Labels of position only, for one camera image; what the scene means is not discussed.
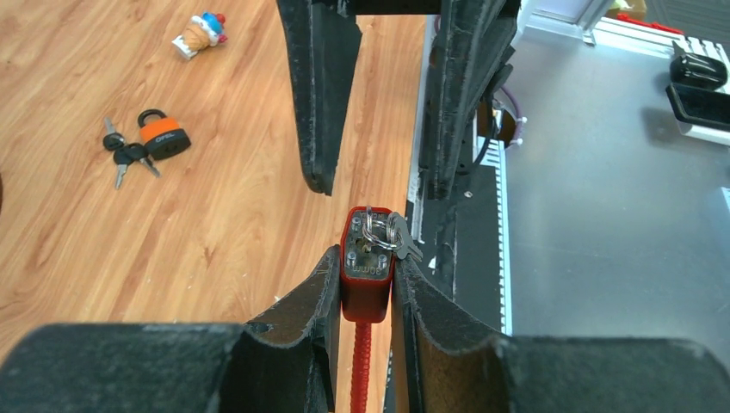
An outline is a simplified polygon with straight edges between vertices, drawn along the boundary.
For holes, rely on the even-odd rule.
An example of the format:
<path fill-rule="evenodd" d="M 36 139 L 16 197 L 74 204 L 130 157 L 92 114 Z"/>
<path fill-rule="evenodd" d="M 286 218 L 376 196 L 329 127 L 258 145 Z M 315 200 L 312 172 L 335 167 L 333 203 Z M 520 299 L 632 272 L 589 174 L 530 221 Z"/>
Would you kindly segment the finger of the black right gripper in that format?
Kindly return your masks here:
<path fill-rule="evenodd" d="M 436 57 L 427 76 L 425 193 L 432 200 L 449 197 L 467 123 L 480 99 L 511 73 L 520 9 L 518 0 L 442 3 Z"/>
<path fill-rule="evenodd" d="M 300 167 L 315 193 L 332 195 L 362 32 L 347 1 L 278 0 Z"/>

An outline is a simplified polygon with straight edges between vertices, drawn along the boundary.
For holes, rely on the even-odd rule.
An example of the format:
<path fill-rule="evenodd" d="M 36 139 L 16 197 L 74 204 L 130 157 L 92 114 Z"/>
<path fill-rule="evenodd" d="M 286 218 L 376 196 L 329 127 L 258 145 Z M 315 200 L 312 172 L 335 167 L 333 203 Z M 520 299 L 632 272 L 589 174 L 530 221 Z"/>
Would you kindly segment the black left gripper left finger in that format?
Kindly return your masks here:
<path fill-rule="evenodd" d="M 48 324 L 1 366 L 4 412 L 332 412 L 340 249 L 243 324 Z"/>

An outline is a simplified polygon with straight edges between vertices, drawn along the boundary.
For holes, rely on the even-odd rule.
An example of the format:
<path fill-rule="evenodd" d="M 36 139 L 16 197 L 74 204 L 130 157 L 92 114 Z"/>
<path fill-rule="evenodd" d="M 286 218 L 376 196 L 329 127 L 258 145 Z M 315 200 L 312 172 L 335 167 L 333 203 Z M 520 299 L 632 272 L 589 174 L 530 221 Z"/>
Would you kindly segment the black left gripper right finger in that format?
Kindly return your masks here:
<path fill-rule="evenodd" d="M 507 336 L 406 259 L 393 277 L 398 412 L 726 412 L 729 375 L 690 340 Z"/>

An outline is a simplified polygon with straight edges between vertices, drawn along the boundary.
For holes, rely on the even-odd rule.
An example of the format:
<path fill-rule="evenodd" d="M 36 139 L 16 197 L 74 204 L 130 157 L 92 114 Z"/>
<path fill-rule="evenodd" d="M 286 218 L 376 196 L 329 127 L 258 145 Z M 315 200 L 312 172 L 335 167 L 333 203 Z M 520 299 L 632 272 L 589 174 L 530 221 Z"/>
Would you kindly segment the red cable lock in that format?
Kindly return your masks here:
<path fill-rule="evenodd" d="M 366 237 L 387 241 L 385 207 L 356 206 L 340 239 L 340 298 L 343 317 L 355 324 L 350 411 L 365 412 L 372 348 L 372 325 L 385 319 L 393 278 L 393 253 Z"/>

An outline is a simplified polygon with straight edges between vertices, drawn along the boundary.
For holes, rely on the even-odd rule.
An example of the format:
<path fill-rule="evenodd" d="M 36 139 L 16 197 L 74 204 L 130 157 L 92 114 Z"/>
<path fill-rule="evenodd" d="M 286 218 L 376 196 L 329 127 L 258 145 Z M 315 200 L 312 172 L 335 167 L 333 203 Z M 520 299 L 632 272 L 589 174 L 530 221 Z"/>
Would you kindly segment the orange black padlock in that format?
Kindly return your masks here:
<path fill-rule="evenodd" d="M 137 122 L 142 144 L 154 160 L 174 157 L 191 146 L 186 131 L 160 109 L 142 111 Z"/>

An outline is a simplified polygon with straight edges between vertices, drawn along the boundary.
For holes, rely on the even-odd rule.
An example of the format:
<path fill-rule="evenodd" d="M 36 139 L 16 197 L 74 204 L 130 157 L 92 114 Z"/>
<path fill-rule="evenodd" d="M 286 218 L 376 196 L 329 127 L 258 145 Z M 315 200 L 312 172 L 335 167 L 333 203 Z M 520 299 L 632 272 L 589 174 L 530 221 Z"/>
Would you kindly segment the black padlock keys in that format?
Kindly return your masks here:
<path fill-rule="evenodd" d="M 128 143 L 123 135 L 116 130 L 109 117 L 105 117 L 103 122 L 106 134 L 102 138 L 102 144 L 107 151 L 112 153 L 112 158 L 116 165 L 115 189 L 121 188 L 127 169 L 134 163 L 142 164 L 156 178 L 161 176 L 161 173 L 149 158 L 148 150 L 142 144 Z"/>

